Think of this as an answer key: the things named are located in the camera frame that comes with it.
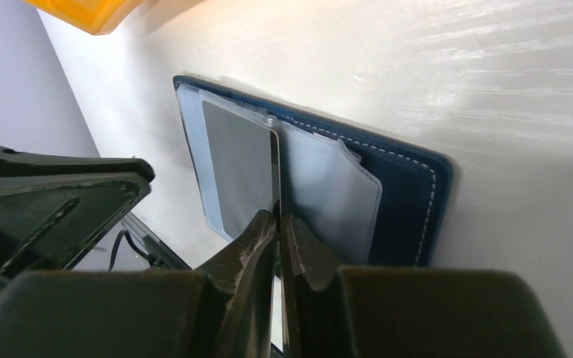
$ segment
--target blue leather wallet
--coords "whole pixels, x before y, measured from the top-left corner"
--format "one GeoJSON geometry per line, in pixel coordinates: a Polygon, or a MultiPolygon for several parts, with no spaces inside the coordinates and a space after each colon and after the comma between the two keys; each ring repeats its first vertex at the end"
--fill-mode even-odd
{"type": "Polygon", "coordinates": [[[175,89],[181,84],[189,84],[230,100],[266,108],[269,114],[308,132],[340,138],[361,156],[361,166],[383,185],[368,264],[429,264],[454,176],[448,158],[202,79],[179,75],[173,81],[175,89]]]}

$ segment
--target yellow plastic bin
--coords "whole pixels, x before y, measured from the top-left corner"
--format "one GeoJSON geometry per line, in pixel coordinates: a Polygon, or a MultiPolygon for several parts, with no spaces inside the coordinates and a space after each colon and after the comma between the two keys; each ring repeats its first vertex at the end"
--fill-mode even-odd
{"type": "Polygon", "coordinates": [[[26,2],[89,34],[102,35],[115,30],[143,0],[26,0],[26,2]]]}

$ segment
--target wire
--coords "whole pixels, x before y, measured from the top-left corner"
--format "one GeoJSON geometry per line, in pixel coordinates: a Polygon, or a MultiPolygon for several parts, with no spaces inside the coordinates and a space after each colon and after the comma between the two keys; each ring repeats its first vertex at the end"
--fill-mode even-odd
{"type": "Polygon", "coordinates": [[[141,251],[140,248],[138,248],[135,245],[135,242],[133,242],[133,238],[131,237],[131,233],[129,233],[128,230],[121,230],[119,233],[117,233],[117,236],[115,238],[115,242],[113,243],[113,248],[110,251],[110,261],[109,261],[108,271],[111,271],[113,269],[113,266],[115,266],[115,260],[117,259],[117,251],[119,250],[119,244],[122,243],[122,237],[126,238],[126,242],[128,242],[128,246],[130,246],[133,249],[133,251],[135,251],[144,260],[146,260],[150,263],[151,258],[148,257],[148,254],[146,252],[141,251]]]}

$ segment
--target table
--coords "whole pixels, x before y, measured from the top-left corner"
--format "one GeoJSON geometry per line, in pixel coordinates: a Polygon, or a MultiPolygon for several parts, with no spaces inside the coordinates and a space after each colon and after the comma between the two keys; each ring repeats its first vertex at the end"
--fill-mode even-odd
{"type": "Polygon", "coordinates": [[[191,266],[225,241],[204,221],[182,73],[448,155],[433,266],[521,275],[573,355],[573,1],[160,0],[103,37],[42,19],[100,154],[157,173],[135,213],[191,266]]]}

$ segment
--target wallet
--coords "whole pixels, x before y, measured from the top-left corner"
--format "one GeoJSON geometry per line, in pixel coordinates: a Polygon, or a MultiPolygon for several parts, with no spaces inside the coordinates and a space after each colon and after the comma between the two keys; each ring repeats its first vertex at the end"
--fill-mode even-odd
{"type": "Polygon", "coordinates": [[[383,188],[367,264],[429,264],[454,176],[447,157],[199,78],[179,75],[173,82],[175,89],[181,85],[196,87],[241,106],[261,108],[268,115],[308,133],[340,139],[383,188]]]}

